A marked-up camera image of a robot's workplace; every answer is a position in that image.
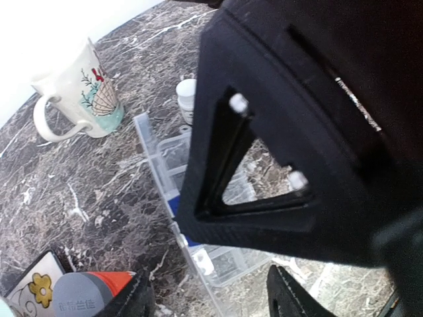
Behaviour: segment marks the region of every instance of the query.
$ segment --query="white wall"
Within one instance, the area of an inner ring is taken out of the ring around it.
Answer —
[[[95,42],[161,1],[7,1],[0,10],[0,127],[34,93],[32,66],[46,50],[75,36]]]

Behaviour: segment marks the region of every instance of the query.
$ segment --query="floral pattern on mug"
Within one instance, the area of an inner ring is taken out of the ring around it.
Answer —
[[[84,70],[82,72],[81,81],[85,86],[90,88],[90,91],[82,95],[82,105],[91,109],[94,116],[107,116],[112,114],[118,106],[118,99],[114,93],[113,84],[105,75],[104,71],[99,67],[92,68],[91,73],[95,79],[90,78]]]

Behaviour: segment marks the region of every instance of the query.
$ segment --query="plastic compartment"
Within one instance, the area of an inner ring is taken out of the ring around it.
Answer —
[[[159,141],[146,113],[134,121],[157,187],[173,218],[184,181],[191,133]],[[254,189],[242,169],[232,177],[223,200],[228,204],[255,200]],[[196,244],[179,232],[176,223],[173,223],[173,231],[188,262],[213,287],[224,287],[270,260],[270,255],[256,250]]]

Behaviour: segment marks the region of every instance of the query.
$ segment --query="mug handle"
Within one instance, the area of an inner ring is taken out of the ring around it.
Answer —
[[[60,142],[70,137],[73,137],[75,134],[80,132],[81,130],[88,128],[92,129],[93,127],[87,120],[81,120],[77,123],[75,127],[70,129],[67,133],[63,135],[55,134],[47,124],[46,120],[46,105],[51,99],[58,99],[54,95],[45,95],[41,96],[41,98],[37,101],[34,108],[34,123],[35,127],[37,128],[39,134],[47,141],[50,142]]]

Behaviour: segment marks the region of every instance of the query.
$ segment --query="mug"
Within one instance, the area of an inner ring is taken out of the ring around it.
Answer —
[[[34,123],[47,141],[59,142],[84,132],[90,137],[112,133],[122,121],[123,106],[102,67],[93,43],[87,39],[74,52],[56,56],[51,71],[33,77],[31,85],[41,94],[34,108]],[[56,135],[48,126],[45,109],[57,108],[75,126]]]

